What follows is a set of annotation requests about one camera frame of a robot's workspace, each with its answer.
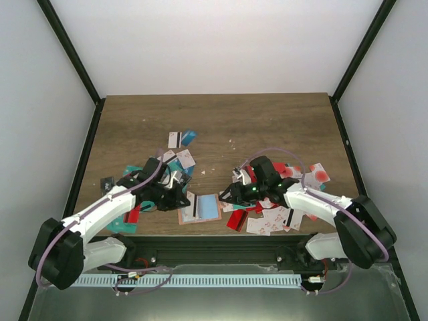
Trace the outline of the pink leather card holder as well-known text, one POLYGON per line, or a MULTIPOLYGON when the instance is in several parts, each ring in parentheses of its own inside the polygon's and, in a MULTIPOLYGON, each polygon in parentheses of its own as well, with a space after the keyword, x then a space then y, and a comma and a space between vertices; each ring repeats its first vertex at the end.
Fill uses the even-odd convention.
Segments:
POLYGON ((181 210, 178 210, 178 219, 180 225, 193 224, 193 223, 204 223, 208 221, 218 221, 221 219, 221 209, 219 206, 218 195, 197 195, 198 204, 198 216, 196 221, 190 221, 187 223, 182 222, 181 210))

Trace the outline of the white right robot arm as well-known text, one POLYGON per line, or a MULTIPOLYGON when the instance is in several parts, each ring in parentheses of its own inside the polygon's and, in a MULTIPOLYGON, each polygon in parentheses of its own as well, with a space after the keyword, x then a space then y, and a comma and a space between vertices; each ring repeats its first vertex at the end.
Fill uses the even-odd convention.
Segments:
POLYGON ((348 259, 368 269, 389 260, 389 249, 397 236, 378 207, 365 195, 335 196, 307 187, 304 178, 285 177, 266 156, 252 159, 252 172, 236 168, 237 180, 219 194, 219 200, 250 206, 268 199, 290 211, 307 212, 335 228, 334 233, 317 233, 297 252, 299 265, 313 269, 323 259, 348 259))

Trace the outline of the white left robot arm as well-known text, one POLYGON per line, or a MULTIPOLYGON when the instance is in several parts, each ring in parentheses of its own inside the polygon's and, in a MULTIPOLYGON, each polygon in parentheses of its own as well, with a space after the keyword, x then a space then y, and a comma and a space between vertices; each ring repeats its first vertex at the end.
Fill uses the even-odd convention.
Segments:
POLYGON ((172 171, 150 157, 146 164, 119 179, 103 197, 61 221, 50 218, 40 227, 28 265, 38 286, 70 287, 82 273, 101 266, 126 271, 136 263, 136 246, 117 233, 102 241, 93 238, 113 220, 149 201, 159 211, 189 206, 185 187, 191 176, 172 171))

